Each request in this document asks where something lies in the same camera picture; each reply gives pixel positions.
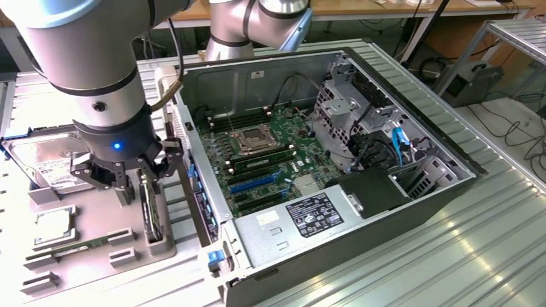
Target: blue pcie slot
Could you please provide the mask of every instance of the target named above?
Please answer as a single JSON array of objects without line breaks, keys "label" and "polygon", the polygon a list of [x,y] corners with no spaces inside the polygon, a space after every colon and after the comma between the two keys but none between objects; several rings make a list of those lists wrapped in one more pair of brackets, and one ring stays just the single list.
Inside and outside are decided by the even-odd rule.
[{"label": "blue pcie slot", "polygon": [[269,175],[267,177],[253,180],[251,182],[247,182],[246,184],[241,184],[241,185],[237,185],[235,187],[231,187],[230,188],[230,194],[245,192],[245,191],[247,191],[250,189],[254,189],[255,187],[259,187],[262,185],[274,183],[277,181],[279,173],[281,173],[281,171],[277,172],[273,175]]}]

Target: hard drive label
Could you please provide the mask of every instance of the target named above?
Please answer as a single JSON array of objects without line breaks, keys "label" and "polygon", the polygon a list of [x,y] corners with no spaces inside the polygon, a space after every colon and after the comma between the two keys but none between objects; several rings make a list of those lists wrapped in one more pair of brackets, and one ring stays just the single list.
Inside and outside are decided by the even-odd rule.
[{"label": "hard drive label", "polygon": [[70,174],[70,158],[38,162],[36,169],[54,189],[75,187],[86,183]]},{"label": "hard drive label", "polygon": [[326,193],[289,205],[287,210],[299,234],[306,238],[345,222]]}]

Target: power supply label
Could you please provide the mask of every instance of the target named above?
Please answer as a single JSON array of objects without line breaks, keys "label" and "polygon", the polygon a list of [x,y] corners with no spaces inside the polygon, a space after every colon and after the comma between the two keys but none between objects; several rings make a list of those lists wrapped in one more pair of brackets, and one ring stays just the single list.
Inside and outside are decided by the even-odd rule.
[{"label": "power supply label", "polygon": [[299,234],[306,238],[345,222],[326,193],[290,204],[287,210]]}]

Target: cpu socket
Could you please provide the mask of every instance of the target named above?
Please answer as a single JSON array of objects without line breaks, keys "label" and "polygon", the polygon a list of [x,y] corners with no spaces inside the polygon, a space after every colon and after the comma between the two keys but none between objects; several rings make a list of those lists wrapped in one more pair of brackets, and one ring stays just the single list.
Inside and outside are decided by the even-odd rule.
[{"label": "cpu socket", "polygon": [[239,142],[241,155],[254,154],[278,145],[267,125],[237,130],[231,136]]}]

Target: robotic arm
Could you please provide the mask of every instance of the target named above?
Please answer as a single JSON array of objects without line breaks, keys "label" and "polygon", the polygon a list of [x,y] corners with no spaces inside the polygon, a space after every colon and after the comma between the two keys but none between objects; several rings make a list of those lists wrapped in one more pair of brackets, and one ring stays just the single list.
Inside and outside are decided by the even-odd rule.
[{"label": "robotic arm", "polygon": [[[253,55],[250,40],[295,50],[311,23],[309,0],[210,0],[210,59]],[[130,188],[126,170],[158,180],[182,161],[181,140],[161,142],[131,42],[194,0],[0,0],[51,85],[72,101],[90,153],[72,174],[99,189]],[[154,160],[166,150],[161,164]]]}]

